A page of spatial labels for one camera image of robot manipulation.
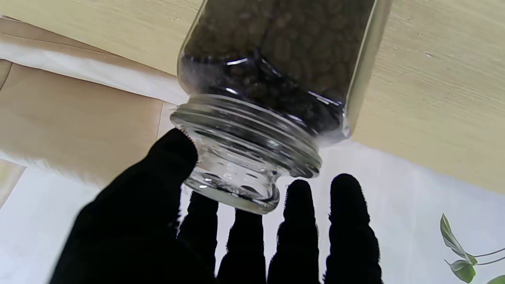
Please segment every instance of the jar neck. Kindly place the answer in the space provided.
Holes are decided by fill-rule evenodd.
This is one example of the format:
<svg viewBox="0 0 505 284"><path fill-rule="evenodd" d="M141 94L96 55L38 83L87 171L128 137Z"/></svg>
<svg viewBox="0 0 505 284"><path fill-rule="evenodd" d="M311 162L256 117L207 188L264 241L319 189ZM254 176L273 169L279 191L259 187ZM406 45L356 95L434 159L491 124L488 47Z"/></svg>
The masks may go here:
<svg viewBox="0 0 505 284"><path fill-rule="evenodd" d="M251 103L217 94L192 94L171 120L198 148L211 147L236 164L249 161L246 164L252 170L304 178L319 174L321 157L315 138L288 119Z"/></svg>

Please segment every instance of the black glove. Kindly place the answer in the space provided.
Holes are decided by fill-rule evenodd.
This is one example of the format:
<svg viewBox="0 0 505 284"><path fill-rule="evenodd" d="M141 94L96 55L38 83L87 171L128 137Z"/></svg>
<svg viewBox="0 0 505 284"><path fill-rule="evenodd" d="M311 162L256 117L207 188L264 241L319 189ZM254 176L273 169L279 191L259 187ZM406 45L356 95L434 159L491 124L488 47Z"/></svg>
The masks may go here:
<svg viewBox="0 0 505 284"><path fill-rule="evenodd" d="M265 283L262 217L240 210L228 253L214 278L218 203L197 193L180 226L180 186L197 152L171 130L142 161L118 176L79 213L51 283ZM331 255L325 283L381 283L377 239L358 182L332 183ZM318 283L318 237L308 183L288 189L285 221L268 282Z"/></svg>

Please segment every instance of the glass jar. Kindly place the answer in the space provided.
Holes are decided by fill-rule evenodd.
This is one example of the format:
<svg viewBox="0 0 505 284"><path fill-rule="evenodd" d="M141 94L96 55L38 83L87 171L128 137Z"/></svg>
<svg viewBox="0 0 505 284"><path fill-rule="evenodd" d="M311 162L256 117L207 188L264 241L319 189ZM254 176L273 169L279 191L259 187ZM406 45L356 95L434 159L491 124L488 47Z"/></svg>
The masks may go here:
<svg viewBox="0 0 505 284"><path fill-rule="evenodd" d="M206 0L181 49L171 116L199 162L185 184L265 214L282 175L319 174L349 138L391 0Z"/></svg>

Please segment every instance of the brown paper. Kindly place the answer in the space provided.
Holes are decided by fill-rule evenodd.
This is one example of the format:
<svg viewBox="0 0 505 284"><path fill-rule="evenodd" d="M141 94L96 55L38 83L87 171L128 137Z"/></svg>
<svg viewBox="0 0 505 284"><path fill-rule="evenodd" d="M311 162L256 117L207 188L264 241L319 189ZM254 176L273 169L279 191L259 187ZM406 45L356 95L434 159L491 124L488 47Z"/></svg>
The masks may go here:
<svg viewBox="0 0 505 284"><path fill-rule="evenodd" d="M0 90L4 86L5 80L11 71L12 62L0 60Z"/></svg>
<svg viewBox="0 0 505 284"><path fill-rule="evenodd" d="M0 90L0 152L104 187L156 141L162 106L157 99L13 64Z"/></svg>

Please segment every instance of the wooden table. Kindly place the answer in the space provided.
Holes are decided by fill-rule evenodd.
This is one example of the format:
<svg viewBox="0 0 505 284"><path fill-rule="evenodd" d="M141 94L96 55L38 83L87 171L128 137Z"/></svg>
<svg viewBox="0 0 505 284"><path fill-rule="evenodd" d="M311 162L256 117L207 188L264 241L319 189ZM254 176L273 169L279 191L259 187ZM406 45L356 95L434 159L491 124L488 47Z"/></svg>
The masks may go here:
<svg viewBox="0 0 505 284"><path fill-rule="evenodd" d="M175 74L199 0L0 0L0 12ZM353 139L505 193L505 2L395 0Z"/></svg>

